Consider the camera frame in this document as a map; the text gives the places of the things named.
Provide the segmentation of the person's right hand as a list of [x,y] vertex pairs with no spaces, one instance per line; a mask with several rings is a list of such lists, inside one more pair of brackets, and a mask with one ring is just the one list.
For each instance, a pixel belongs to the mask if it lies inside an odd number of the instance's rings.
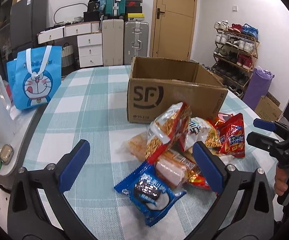
[[287,191],[288,189],[287,179],[288,179],[288,175],[286,171],[277,166],[274,189],[275,189],[275,193],[278,196],[282,196],[285,193],[285,191]]

